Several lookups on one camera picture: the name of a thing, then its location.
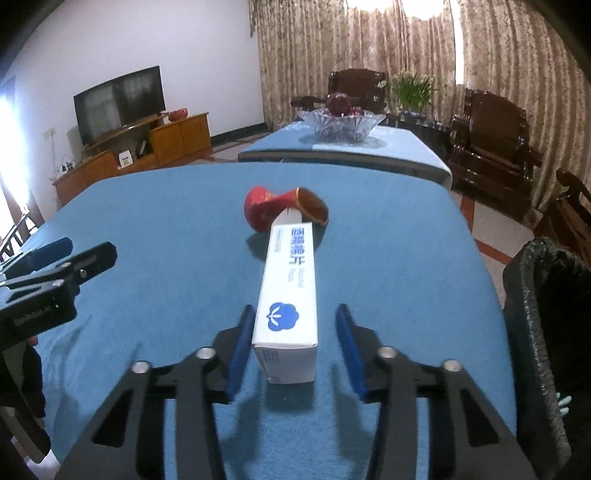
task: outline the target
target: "glass fruit bowl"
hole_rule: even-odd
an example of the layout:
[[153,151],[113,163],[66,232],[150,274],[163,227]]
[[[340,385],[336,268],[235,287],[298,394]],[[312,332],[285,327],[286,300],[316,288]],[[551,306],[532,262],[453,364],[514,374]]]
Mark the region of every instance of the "glass fruit bowl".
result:
[[333,116],[325,113],[324,108],[311,112],[301,111],[299,117],[312,126],[327,142],[361,142],[386,115],[367,110],[363,115]]

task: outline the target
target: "chair backrest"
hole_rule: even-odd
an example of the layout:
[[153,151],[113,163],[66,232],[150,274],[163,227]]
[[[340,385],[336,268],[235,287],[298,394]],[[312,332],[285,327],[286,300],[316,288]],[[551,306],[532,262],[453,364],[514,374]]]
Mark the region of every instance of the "chair backrest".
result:
[[568,190],[558,195],[556,200],[566,200],[573,210],[578,214],[586,224],[586,230],[591,231],[591,212],[589,212],[581,203],[581,194],[591,203],[591,192],[585,184],[573,173],[559,168],[556,170],[556,180]]
[[525,110],[506,98],[466,89],[464,116],[470,121],[470,143],[478,150],[509,161],[529,142]]
[[383,102],[385,89],[378,88],[378,83],[386,79],[384,72],[366,69],[347,69],[331,72],[329,76],[329,93],[342,92],[351,97],[379,97]]

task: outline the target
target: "white cardboard box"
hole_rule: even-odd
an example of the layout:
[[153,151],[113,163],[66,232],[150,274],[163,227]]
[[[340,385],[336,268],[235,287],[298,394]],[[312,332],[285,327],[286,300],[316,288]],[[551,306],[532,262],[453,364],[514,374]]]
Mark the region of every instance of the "white cardboard box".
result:
[[311,223],[271,229],[252,346],[269,382],[314,381],[318,324]]
[[121,168],[125,168],[131,165],[134,162],[134,159],[131,157],[131,152],[129,150],[125,150],[119,154],[119,164]]

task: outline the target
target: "red bowl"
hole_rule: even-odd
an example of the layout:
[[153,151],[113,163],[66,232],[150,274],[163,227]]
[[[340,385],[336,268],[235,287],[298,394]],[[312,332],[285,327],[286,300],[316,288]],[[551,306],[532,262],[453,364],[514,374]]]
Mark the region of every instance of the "red bowl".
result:
[[184,120],[189,116],[189,110],[186,108],[181,108],[180,110],[175,110],[174,112],[170,112],[168,114],[168,120],[171,122],[178,122],[179,120]]

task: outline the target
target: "cabinet drawer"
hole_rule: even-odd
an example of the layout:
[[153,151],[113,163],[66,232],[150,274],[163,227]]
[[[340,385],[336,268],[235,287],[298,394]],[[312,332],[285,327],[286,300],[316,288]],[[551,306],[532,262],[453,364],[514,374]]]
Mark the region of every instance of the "cabinet drawer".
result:
[[212,147],[209,138],[209,128],[205,116],[194,116],[180,122],[183,134],[183,150],[185,155],[190,155]]
[[154,128],[150,132],[150,141],[160,166],[178,160],[184,155],[183,135],[179,124]]
[[119,175],[127,175],[128,173],[136,173],[139,171],[152,170],[158,166],[156,155],[151,153],[142,158],[138,158],[131,165],[119,170]]
[[60,198],[62,205],[65,205],[89,187],[82,167],[78,167],[58,179],[55,185],[57,196]]
[[111,150],[98,154],[82,165],[88,185],[117,175],[117,163]]

